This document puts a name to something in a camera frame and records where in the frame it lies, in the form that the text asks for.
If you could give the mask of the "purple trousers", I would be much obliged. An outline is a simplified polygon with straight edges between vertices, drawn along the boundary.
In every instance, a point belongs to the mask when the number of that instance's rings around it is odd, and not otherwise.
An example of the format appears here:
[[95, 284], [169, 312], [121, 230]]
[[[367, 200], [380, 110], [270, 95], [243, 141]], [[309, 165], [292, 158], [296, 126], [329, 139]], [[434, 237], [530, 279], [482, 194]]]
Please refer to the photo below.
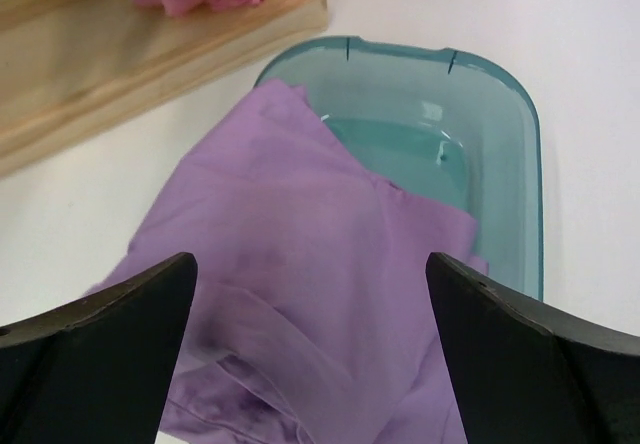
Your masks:
[[180, 161], [106, 279], [198, 278], [160, 429], [188, 443], [462, 443], [426, 262], [466, 212], [365, 169], [305, 90], [252, 90]]

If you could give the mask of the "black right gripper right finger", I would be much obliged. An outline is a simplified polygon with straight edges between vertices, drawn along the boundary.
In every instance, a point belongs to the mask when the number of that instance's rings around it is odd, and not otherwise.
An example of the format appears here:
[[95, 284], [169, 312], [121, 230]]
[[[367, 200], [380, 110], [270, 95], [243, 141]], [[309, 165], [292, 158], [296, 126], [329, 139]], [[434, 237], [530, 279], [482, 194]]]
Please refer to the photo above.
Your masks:
[[426, 279], [471, 443], [636, 443], [639, 339], [503, 286], [444, 253]]

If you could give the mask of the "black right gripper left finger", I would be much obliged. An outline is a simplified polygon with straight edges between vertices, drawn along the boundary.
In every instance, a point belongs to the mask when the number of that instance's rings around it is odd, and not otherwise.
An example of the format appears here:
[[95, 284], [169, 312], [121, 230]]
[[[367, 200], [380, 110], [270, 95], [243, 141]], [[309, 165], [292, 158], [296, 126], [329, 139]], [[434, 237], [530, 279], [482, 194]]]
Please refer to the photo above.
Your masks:
[[179, 253], [1, 328], [1, 440], [152, 443], [197, 279]]

